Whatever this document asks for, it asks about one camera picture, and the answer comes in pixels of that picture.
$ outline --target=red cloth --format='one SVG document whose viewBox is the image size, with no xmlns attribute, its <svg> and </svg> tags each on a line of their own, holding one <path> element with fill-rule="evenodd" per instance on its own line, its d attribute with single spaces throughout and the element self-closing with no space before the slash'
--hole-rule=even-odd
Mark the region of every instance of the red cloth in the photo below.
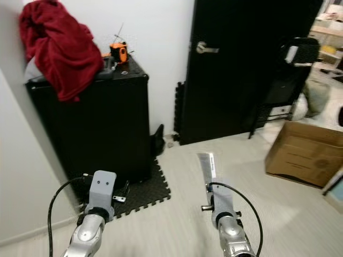
<svg viewBox="0 0 343 257">
<path fill-rule="evenodd" d="M 27 61 L 36 56 L 37 68 L 56 89 L 60 101 L 77 96 L 103 68 L 89 29 L 56 0 L 25 5 L 19 28 Z"/>
</svg>

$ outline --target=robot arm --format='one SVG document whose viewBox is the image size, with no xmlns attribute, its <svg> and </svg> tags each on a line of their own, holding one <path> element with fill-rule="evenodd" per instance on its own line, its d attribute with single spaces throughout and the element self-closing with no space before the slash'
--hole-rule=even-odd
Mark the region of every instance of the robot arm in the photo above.
<svg viewBox="0 0 343 257">
<path fill-rule="evenodd" d="M 241 214 L 234 211 L 230 189 L 211 185 L 228 184 L 224 179 L 216 177 L 213 154 L 198 154 L 198 157 L 204 173 L 208 200 L 208 205 L 202 206 L 202 210 L 212 211 L 212 223 L 219 231 L 224 257 L 256 257 L 245 236 L 242 222 L 238 219 Z"/>
<path fill-rule="evenodd" d="M 85 209 L 86 216 L 74 230 L 70 245 L 62 257 L 93 257 L 99 250 L 105 224 L 114 217 L 111 203 L 116 177 L 116 173 L 108 171 L 98 170 L 94 173 L 90 200 Z"/>
</svg>

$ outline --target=white wall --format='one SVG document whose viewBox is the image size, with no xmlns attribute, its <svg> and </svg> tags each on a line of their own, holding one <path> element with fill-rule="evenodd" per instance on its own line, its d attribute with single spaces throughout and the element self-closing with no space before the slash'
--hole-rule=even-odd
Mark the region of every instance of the white wall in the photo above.
<svg viewBox="0 0 343 257">
<path fill-rule="evenodd" d="M 22 8 L 21 0 L 0 0 L 0 245 L 44 231 L 50 200 L 66 181 L 23 86 Z M 53 223 L 76 214 L 65 192 L 54 208 Z"/>
<path fill-rule="evenodd" d="M 186 77 L 194 0 L 61 0 L 87 25 L 102 52 L 124 23 L 121 37 L 150 76 L 150 131 L 173 130 L 175 87 Z"/>
</svg>

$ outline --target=black speaker cabinet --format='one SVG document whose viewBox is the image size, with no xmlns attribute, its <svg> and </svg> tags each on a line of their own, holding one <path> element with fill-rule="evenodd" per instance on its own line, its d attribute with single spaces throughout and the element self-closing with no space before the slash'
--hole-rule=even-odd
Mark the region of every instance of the black speaker cabinet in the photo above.
<svg viewBox="0 0 343 257">
<path fill-rule="evenodd" d="M 48 82 L 26 84 L 69 179 L 97 170 L 115 172 L 115 187 L 150 177 L 148 75 L 134 59 L 111 80 L 93 82 L 78 102 L 60 102 Z M 80 200 L 88 184 L 73 189 Z"/>
</svg>

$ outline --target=door handle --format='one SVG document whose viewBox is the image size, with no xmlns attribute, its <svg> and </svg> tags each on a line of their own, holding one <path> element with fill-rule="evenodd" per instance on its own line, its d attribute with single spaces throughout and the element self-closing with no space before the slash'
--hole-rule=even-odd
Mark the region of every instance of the door handle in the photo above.
<svg viewBox="0 0 343 257">
<path fill-rule="evenodd" d="M 207 46 L 207 44 L 204 41 L 200 41 L 197 44 L 197 53 L 198 54 L 203 54 L 205 52 L 212 53 L 212 54 L 219 53 L 219 48 L 209 48 L 206 46 Z"/>
</svg>

